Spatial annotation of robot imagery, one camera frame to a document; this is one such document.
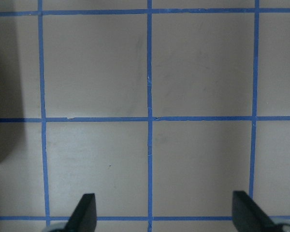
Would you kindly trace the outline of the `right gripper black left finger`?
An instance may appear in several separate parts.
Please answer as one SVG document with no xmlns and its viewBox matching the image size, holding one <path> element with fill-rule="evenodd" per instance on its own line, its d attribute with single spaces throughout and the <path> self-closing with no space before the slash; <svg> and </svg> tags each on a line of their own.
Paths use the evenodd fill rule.
<svg viewBox="0 0 290 232">
<path fill-rule="evenodd" d="M 94 232 L 97 210 L 94 193 L 84 194 L 65 225 L 66 232 Z"/>
</svg>

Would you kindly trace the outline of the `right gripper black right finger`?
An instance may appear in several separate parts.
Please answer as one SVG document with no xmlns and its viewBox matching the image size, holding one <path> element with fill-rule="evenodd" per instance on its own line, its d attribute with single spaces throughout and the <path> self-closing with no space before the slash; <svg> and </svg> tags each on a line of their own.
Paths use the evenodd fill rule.
<svg viewBox="0 0 290 232">
<path fill-rule="evenodd" d="M 232 193 L 232 222 L 238 232 L 274 232 L 276 227 L 245 191 Z"/>
</svg>

